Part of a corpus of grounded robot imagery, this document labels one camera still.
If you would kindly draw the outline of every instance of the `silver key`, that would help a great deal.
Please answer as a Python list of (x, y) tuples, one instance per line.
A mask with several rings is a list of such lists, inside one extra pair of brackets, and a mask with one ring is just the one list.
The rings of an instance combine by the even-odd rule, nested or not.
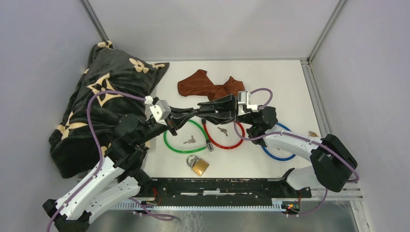
[(191, 139), (188, 139), (186, 142), (184, 142), (184, 144), (193, 144), (195, 142), (196, 140), (193, 138), (193, 135), (191, 135)]
[(225, 135), (226, 136), (228, 136), (228, 130), (227, 129), (224, 129), (224, 128), (220, 128), (220, 127), (218, 127), (218, 129), (220, 130), (220, 132), (223, 132), (223, 133), (225, 133)]

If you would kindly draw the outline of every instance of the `small brown object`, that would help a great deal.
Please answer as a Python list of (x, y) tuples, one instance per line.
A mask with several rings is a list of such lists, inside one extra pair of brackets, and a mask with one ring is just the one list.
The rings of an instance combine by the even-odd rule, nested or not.
[(313, 131), (309, 131), (309, 136), (310, 137), (318, 137), (318, 135)]
[(190, 77), (178, 82), (178, 92), (186, 97), (189, 95), (207, 96), (210, 101), (225, 97), (229, 94), (238, 96), (239, 91), (245, 90), (242, 81), (229, 77), (223, 85), (214, 85), (206, 75), (207, 71), (199, 69)]

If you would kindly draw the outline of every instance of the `red cable lock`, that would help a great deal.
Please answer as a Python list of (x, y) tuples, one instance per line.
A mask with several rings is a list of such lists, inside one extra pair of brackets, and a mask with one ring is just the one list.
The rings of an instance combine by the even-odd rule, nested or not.
[[(240, 124), (239, 122), (237, 122), (238, 126), (241, 128), (242, 130), (242, 137), (245, 136), (245, 129), (243, 128), (242, 124)], [(230, 149), (234, 149), (239, 147), (239, 145), (241, 145), (243, 143), (243, 139), (241, 139), (237, 144), (233, 145), (233, 146), (222, 146), (220, 144), (218, 144), (217, 142), (215, 142), (215, 140), (213, 140), (211, 138), (211, 135), (208, 132), (208, 129), (206, 128), (206, 124), (202, 121), (202, 126), (204, 127), (205, 133), (207, 134), (209, 140), (211, 141), (211, 143), (213, 143), (215, 146), (225, 149), (225, 150), (230, 150)]]

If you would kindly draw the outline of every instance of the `metal floor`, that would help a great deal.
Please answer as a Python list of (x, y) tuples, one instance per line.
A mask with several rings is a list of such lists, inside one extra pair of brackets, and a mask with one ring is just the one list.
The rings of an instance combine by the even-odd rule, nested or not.
[[(317, 202), (302, 202), (308, 210)], [(88, 232), (358, 232), (349, 202), (326, 202), (318, 211), (298, 218), (278, 212), (157, 211), (174, 221), (139, 217), (132, 211), (110, 210), (91, 224)]]

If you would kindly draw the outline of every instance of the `white table surface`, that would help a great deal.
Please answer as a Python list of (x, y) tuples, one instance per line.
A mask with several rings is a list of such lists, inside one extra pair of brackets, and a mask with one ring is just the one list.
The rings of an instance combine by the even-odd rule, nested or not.
[[(252, 60), (252, 61), (174, 61), (157, 85), (152, 96), (167, 100), (177, 108), (197, 108), (197, 103), (208, 101), (205, 96), (183, 97), (178, 94), (177, 83), (198, 69), (207, 70), (209, 79), (215, 85), (224, 84), (229, 76), (243, 81), (245, 89), (267, 87), (274, 93), (270, 106), (276, 107), (280, 123), (292, 131), (307, 134), (314, 131), (319, 135), (318, 123), (308, 93), (302, 67), (298, 60)], [(267, 92), (252, 95), (252, 104), (263, 104), (268, 99)], [(197, 117), (194, 121), (201, 124)], [(220, 125), (228, 130), (228, 137), (217, 129), (216, 125), (207, 123), (212, 138), (222, 145), (233, 145), (239, 141), (233, 129), (233, 123)], [(177, 131), (178, 136), (168, 133), (169, 143), (176, 149), (190, 150), (205, 146), (205, 139), (200, 130), (192, 123), (187, 123)], [(183, 144), (193, 135), (196, 143)], [(209, 163), (208, 169), (201, 178), (277, 178), (282, 177), (289, 168), (302, 168), (310, 163), (300, 157), (290, 161), (276, 161), (267, 156), (262, 148), (252, 142), (244, 141), (233, 150), (224, 150), (214, 146), (215, 151), (207, 149), (194, 153)], [(275, 148), (268, 150), (278, 157), (290, 154)], [(151, 149), (143, 164), (143, 169), (151, 177), (198, 178), (186, 164), (190, 154), (179, 154), (169, 150), (161, 136), (151, 140)]]

